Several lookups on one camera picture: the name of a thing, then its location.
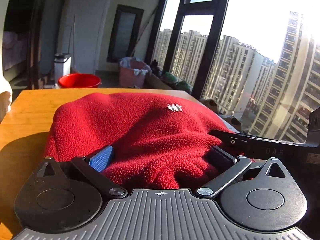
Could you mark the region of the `red fleece jacket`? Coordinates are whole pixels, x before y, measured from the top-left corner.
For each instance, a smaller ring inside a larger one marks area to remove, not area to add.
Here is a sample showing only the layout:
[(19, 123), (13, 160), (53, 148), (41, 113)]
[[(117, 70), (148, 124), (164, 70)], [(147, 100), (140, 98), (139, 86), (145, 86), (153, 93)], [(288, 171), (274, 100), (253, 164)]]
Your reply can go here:
[(111, 146), (103, 175), (128, 189), (197, 189), (219, 175), (212, 130), (227, 131), (201, 104), (153, 93), (93, 93), (60, 106), (45, 155), (70, 161)]

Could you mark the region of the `beige shoe on sill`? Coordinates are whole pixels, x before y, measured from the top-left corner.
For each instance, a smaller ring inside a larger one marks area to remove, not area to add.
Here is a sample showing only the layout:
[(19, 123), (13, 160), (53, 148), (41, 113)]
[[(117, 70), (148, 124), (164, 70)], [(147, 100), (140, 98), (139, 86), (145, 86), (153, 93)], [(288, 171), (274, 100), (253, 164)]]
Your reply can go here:
[(206, 106), (207, 108), (209, 108), (211, 111), (213, 111), (214, 113), (216, 113), (217, 115), (223, 115), (223, 113), (220, 111), (217, 103), (213, 100), (213, 99), (204, 99), (201, 98), (199, 100), (200, 103), (202, 103), (204, 106)]

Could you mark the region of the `green slipper pair near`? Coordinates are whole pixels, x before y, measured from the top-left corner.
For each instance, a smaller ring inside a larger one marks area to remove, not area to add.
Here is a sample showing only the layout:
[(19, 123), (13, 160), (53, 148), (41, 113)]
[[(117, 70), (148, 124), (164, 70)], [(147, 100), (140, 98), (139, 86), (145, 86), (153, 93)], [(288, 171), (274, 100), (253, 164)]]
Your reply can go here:
[(175, 88), (176, 88), (176, 90), (185, 91), (188, 94), (190, 94), (191, 91), (192, 91), (191, 86), (187, 82), (185, 82), (184, 80), (179, 81), (178, 83), (176, 83)]

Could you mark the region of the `red plastic bucket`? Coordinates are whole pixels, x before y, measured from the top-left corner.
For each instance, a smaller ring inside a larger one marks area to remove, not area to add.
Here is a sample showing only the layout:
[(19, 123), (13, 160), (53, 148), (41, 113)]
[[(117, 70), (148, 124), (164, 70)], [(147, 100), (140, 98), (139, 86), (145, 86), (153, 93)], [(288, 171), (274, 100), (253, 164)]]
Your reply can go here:
[(58, 79), (60, 88), (98, 88), (101, 78), (93, 74), (74, 73)]

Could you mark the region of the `green slipper far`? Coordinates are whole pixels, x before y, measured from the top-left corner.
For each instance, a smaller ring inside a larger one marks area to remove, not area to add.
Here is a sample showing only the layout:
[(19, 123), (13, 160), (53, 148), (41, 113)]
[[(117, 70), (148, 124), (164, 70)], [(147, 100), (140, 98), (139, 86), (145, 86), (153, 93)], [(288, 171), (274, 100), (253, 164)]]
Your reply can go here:
[(165, 72), (162, 76), (161, 76), (161, 80), (167, 84), (175, 84), (178, 82), (177, 77), (175, 77), (174, 75), (172, 75), (169, 72)]

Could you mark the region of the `pink laundry basket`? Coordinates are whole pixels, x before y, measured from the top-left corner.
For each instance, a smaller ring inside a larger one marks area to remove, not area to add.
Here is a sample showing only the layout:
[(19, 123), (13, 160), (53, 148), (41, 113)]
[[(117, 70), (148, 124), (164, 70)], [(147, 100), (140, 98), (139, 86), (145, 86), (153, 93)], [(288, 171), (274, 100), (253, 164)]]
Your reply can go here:
[(119, 84), (125, 88), (142, 88), (146, 76), (152, 72), (149, 65), (135, 57), (122, 58), (119, 67)]

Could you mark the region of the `white trash bin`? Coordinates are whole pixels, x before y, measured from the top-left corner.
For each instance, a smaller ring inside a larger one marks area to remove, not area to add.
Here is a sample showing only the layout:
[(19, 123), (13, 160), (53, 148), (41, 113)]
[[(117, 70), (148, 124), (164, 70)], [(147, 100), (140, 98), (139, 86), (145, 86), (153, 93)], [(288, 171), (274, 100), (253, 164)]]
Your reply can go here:
[(72, 55), (59, 53), (54, 56), (54, 81), (58, 83), (59, 78), (70, 74)]

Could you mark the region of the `pink bedding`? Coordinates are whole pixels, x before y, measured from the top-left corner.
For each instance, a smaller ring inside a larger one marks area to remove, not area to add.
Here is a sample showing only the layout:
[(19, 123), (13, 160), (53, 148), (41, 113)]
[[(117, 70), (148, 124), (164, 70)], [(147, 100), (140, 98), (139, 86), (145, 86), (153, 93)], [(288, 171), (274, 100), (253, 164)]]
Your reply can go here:
[(27, 33), (3, 32), (2, 66), (8, 70), (27, 59)]

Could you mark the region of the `dark framed door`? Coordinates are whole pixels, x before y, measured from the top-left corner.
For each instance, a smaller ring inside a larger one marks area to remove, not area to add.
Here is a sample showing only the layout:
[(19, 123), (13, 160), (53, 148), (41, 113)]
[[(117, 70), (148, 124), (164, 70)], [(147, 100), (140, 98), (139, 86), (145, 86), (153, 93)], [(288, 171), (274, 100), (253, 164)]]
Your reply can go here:
[(111, 32), (107, 62), (129, 57), (135, 50), (144, 10), (119, 4)]

